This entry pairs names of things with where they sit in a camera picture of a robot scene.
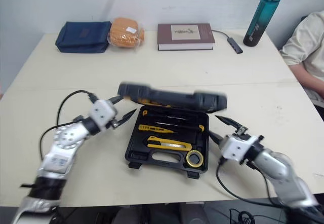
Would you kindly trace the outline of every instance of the tool case latch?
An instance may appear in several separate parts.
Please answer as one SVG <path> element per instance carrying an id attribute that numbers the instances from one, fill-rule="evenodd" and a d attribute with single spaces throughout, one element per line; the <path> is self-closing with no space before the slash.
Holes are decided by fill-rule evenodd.
<path id="1" fill-rule="evenodd" d="M 199 173 L 187 171 L 187 177 L 193 179 L 199 179 Z"/>
<path id="2" fill-rule="evenodd" d="M 130 162 L 128 164 L 129 168 L 134 168 L 134 169 L 139 169 L 142 166 L 142 163 L 138 163 L 138 162 Z"/>

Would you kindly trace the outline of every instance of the tool case lid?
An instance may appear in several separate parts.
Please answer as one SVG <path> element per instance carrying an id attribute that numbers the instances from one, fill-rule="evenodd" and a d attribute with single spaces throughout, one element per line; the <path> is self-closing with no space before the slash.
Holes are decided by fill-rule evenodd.
<path id="1" fill-rule="evenodd" d="M 213 113 L 227 108 L 227 97 L 223 93 L 195 91 L 193 94 L 185 94 L 154 90 L 147 85 L 121 83 L 118 95 L 143 105 L 180 108 L 205 113 Z"/>

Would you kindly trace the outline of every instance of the book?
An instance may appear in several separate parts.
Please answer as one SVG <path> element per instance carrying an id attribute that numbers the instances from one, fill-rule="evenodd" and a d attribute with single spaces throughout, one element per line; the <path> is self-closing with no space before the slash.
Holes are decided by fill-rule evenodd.
<path id="1" fill-rule="evenodd" d="M 211 50 L 215 43 L 210 24 L 159 24 L 158 50 Z"/>

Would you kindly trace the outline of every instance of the yellow utility knife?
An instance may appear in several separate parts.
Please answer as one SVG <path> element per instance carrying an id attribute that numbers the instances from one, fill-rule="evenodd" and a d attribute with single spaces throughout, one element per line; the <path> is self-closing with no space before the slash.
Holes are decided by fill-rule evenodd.
<path id="1" fill-rule="evenodd" d="M 141 131 L 154 131 L 157 133 L 175 133 L 175 131 L 170 130 L 170 129 L 165 129 L 157 126 L 152 126 L 152 125 L 146 125 L 146 124 L 140 124 L 138 126 L 138 130 Z"/>
<path id="2" fill-rule="evenodd" d="M 151 148 L 185 151 L 185 152 L 189 152 L 192 149 L 190 143 L 181 142 L 172 139 L 162 139 L 152 135 L 147 139 L 147 142 L 148 142 L 147 147 L 151 147 Z"/>

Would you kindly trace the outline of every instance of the plastic bag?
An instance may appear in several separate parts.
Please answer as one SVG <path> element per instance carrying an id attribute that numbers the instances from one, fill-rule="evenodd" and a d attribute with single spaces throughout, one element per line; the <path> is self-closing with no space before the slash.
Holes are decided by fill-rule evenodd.
<path id="1" fill-rule="evenodd" d="M 110 44 L 135 48 L 144 41 L 144 30 L 138 27 L 135 20 L 127 18 L 116 18 L 108 34 Z"/>

